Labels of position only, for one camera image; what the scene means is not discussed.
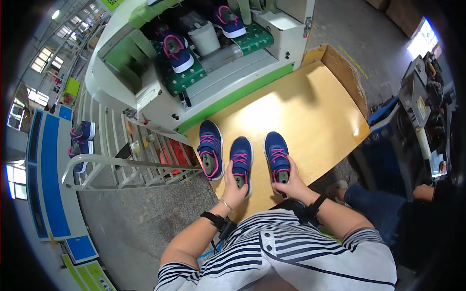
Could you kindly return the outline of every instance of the hand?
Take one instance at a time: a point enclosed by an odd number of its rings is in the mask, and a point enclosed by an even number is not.
[[[412,195],[414,196],[414,199],[426,200],[431,202],[434,199],[434,190],[435,188],[426,184],[422,184],[414,189]]]
[[[225,171],[225,190],[223,191],[222,199],[228,204],[228,206],[235,209],[241,204],[241,202],[243,202],[249,187],[247,184],[244,184],[241,189],[238,189],[232,170],[233,161],[230,161],[230,164]]]
[[[287,156],[287,159],[290,163],[290,177],[288,179],[288,183],[272,183],[272,188],[303,202],[306,206],[314,203],[320,195],[309,189],[306,184],[304,184],[301,177],[299,177],[298,168],[296,167],[295,162],[289,155]]]

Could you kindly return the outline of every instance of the striped shirt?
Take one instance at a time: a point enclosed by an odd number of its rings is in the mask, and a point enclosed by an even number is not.
[[[394,290],[395,262],[375,229],[342,243],[301,224],[293,211],[259,212],[231,233],[200,271],[183,263],[160,267],[155,291]]]

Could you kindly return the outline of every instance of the smartphone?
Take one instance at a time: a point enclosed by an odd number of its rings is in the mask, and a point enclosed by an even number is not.
[[[126,159],[127,160],[131,156],[132,156],[132,153],[131,153],[130,143],[127,142],[126,145],[124,145],[123,148],[118,152],[118,154],[116,154],[115,158]],[[120,165],[115,165],[116,170],[118,170],[121,167],[122,166],[120,166]]]

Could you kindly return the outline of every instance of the black wrist strap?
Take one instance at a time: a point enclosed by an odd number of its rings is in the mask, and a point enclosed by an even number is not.
[[[215,226],[218,230],[222,230],[225,225],[225,219],[223,219],[223,217],[221,217],[220,215],[215,215],[213,213],[204,211],[201,214],[201,217],[205,217],[212,221],[212,225]]]
[[[320,197],[314,202],[314,204],[309,205],[304,209],[306,214],[309,217],[315,217],[319,212],[319,207],[321,206],[322,202],[327,199],[326,195],[320,195]]]

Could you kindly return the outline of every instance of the concrete floor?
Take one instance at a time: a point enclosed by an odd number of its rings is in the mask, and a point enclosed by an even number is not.
[[[412,57],[409,39],[365,0],[316,0],[308,47],[328,43],[345,50],[362,68],[368,107],[398,93]],[[348,158],[311,187],[322,191],[335,180],[355,183]],[[80,192],[81,210],[100,261],[121,290],[152,290],[160,257],[170,240],[217,200],[204,176],[180,185],[118,192]]]

